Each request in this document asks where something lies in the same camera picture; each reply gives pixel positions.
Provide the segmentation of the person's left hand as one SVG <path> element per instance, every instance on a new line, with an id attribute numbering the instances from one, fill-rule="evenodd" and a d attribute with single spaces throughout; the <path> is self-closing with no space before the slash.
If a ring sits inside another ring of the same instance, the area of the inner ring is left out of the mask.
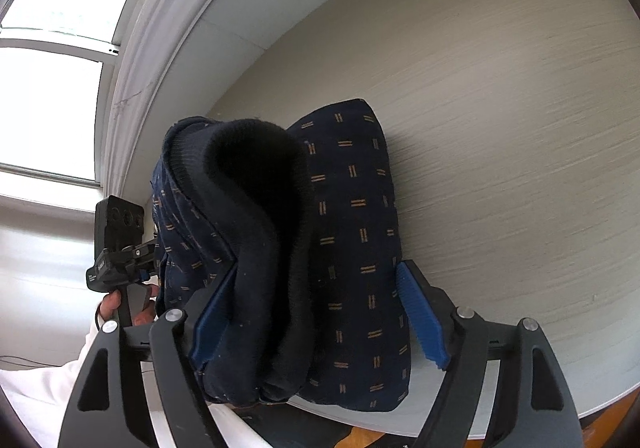
<path id="1" fill-rule="evenodd" d="M 137 313 L 131 322 L 134 326 L 143 326 L 144 324 L 152 324 L 156 317 L 155 311 L 155 299 L 158 294 L 158 286 L 155 284 L 148 284 L 145 289 L 145 295 L 148 297 L 141 307 L 140 312 Z M 104 322 L 111 320 L 114 313 L 119 309 L 122 304 L 122 294 L 119 291 L 106 294 L 102 298 L 96 311 L 96 327 L 99 329 Z"/>

